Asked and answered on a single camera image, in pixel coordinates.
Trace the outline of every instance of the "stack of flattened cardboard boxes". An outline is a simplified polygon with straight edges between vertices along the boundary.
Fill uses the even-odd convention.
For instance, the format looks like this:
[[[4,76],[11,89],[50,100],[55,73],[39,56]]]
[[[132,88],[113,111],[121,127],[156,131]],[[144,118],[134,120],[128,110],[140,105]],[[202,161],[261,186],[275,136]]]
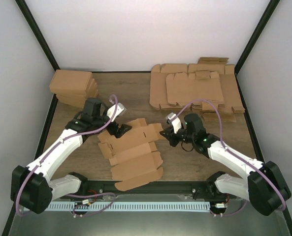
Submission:
[[[152,68],[150,105],[155,109],[180,109],[194,99],[213,103],[223,120],[236,121],[244,113],[228,58],[200,58],[197,64],[157,64]],[[202,111],[205,120],[216,119],[214,109],[206,102],[195,102],[192,109]]]
[[[154,141],[163,139],[160,123],[148,124],[144,118],[127,123],[132,128],[120,138],[107,131],[98,135],[103,156],[110,161],[115,187],[130,190],[158,180],[163,175],[163,163]]]
[[[80,108],[98,94],[92,72],[86,71],[56,70],[49,88],[60,102]]]

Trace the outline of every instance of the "wood surface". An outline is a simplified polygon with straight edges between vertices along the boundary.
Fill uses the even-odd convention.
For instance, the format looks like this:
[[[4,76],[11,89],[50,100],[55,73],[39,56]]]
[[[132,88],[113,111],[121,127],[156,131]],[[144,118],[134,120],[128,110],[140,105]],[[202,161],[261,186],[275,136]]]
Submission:
[[[127,108],[126,113],[116,121],[121,124],[136,118],[146,118],[147,123],[162,123],[167,126],[165,117],[171,111],[157,111],[149,104],[149,73],[96,73],[94,78],[98,85],[99,98],[108,105],[108,97],[115,94],[119,102]],[[58,102],[50,127],[45,148],[48,148],[62,133],[65,125],[72,120],[79,108]],[[219,136],[219,124],[215,121],[205,122],[207,132]],[[254,149],[243,114],[237,116],[237,122],[223,122],[224,141],[239,152],[255,158]],[[111,166],[104,159],[97,146],[97,136],[91,136],[79,149],[75,150],[57,169],[53,178],[78,172],[91,180],[112,180]],[[212,161],[195,151],[185,152],[180,145],[171,147],[166,140],[156,141],[163,159],[163,177],[166,181],[203,181],[217,171],[233,172],[222,164]]]

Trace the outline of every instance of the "wooden tabletop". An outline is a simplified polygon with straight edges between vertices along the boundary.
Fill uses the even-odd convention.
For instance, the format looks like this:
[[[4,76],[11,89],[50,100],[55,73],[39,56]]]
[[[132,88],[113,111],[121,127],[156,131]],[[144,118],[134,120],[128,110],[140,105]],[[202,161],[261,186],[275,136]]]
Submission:
[[[150,73],[96,73],[99,98],[108,105],[108,97],[115,94],[126,108],[126,113],[116,119],[119,124],[136,118],[146,118],[147,123],[161,123],[167,126],[165,117],[171,111],[157,111],[149,104]],[[48,148],[62,133],[66,124],[81,109],[58,102],[45,148]],[[204,123],[206,131],[219,135],[219,124],[215,121]],[[243,114],[237,115],[237,122],[223,122],[224,141],[239,152],[255,158],[250,134]],[[53,178],[70,172],[77,172],[91,180],[112,180],[111,166],[97,146],[97,136],[91,136],[57,169]],[[233,172],[222,164],[212,161],[195,151],[185,152],[178,145],[171,147],[166,140],[156,141],[163,159],[163,177],[166,181],[203,181],[217,171]]]

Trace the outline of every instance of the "black cable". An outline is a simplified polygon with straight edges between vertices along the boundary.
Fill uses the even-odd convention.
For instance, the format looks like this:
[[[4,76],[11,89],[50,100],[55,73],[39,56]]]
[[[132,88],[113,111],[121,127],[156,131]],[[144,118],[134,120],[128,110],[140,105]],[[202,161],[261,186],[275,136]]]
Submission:
[[[194,150],[194,147],[192,147],[191,150],[186,150],[186,149],[183,147],[183,143],[184,143],[184,142],[181,143],[181,148],[182,148],[184,151],[190,152],[190,151],[193,151],[193,150]]]

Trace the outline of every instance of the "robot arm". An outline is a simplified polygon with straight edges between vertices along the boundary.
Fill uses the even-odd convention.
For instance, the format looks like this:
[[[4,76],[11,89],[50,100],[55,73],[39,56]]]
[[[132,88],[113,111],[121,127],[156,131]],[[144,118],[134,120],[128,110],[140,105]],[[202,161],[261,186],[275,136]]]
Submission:
[[[196,152],[224,164],[241,177],[232,177],[224,172],[213,174],[207,179],[207,183],[211,185],[209,189],[213,196],[219,193],[229,193],[246,199],[263,215],[271,214],[281,205],[276,192],[254,169],[231,155],[227,151],[228,146],[223,147],[217,136],[206,133],[197,114],[188,114],[184,117],[186,128],[175,116],[171,113],[166,117],[170,126],[160,132],[162,136],[169,140],[171,146],[175,147],[179,142],[191,143]],[[230,150],[264,173],[277,187],[285,200],[291,197],[291,192],[275,163],[271,161],[263,163],[232,148]]]
[[[42,213],[54,199],[66,194],[76,193],[79,189],[82,190],[82,193],[80,194],[85,193],[83,192],[83,189],[81,189],[81,186],[85,185],[87,178],[78,173],[70,173],[64,178],[52,181],[51,178],[57,168],[74,150],[87,140],[90,134],[77,135],[65,141],[64,138],[102,127],[111,119],[114,112],[116,112],[115,116],[107,127],[108,132],[119,138],[131,129],[129,125],[125,124],[119,127],[114,121],[117,116],[121,116],[126,111],[121,103],[118,103],[116,111],[115,105],[111,108],[107,108],[104,105],[105,109],[101,115],[102,105],[104,105],[104,103],[99,99],[89,98],[85,102],[83,111],[76,114],[74,119],[66,125],[65,130],[60,137],[39,158],[25,168],[18,166],[14,169],[11,181],[11,199],[13,201],[16,200],[18,191],[24,179],[36,166],[38,166],[38,168],[33,173],[32,178],[29,180],[21,195],[20,205],[34,211],[35,213]]]

